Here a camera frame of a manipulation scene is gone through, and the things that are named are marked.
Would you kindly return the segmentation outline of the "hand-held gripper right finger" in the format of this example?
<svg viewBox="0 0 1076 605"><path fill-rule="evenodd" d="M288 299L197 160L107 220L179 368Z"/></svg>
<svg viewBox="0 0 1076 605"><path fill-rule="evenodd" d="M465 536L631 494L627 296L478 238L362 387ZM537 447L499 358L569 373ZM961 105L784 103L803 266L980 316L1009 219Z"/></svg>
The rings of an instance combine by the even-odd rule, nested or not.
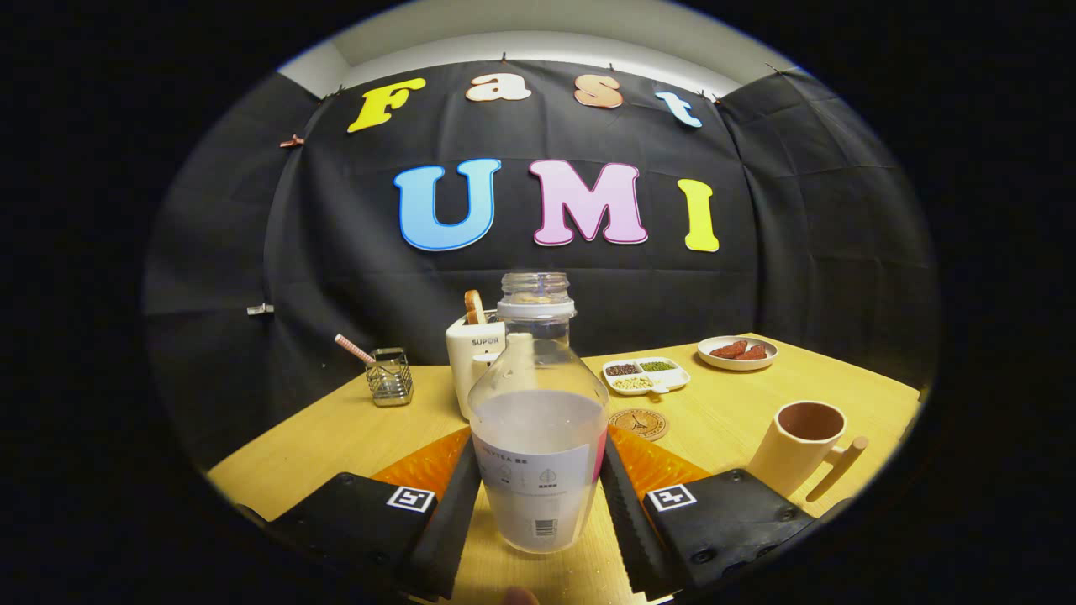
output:
<svg viewBox="0 0 1076 605"><path fill-rule="evenodd" d="M631 590L650 600L726 589L815 524L749 472L704 472L615 426L600 478Z"/></svg>

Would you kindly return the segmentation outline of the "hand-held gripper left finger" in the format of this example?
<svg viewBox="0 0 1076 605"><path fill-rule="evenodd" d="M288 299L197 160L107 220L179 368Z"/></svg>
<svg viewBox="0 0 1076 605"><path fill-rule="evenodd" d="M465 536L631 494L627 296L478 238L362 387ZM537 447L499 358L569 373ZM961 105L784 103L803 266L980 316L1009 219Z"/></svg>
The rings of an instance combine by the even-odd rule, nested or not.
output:
<svg viewBox="0 0 1076 605"><path fill-rule="evenodd" d="M472 431L450 435L362 477L338 472L258 527L335 573L404 602L452 597L480 486Z"/></svg>

